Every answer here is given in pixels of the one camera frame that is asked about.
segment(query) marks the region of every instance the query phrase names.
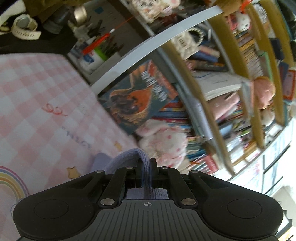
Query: gray panel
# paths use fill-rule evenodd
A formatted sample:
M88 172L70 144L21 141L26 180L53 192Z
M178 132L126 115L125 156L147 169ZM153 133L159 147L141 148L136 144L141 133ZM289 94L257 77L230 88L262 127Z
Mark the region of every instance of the gray panel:
M210 230L194 210L181 209L173 200L123 200L117 208L100 211L86 230L63 241L103 240L231 241ZM262 241L277 239L271 236Z

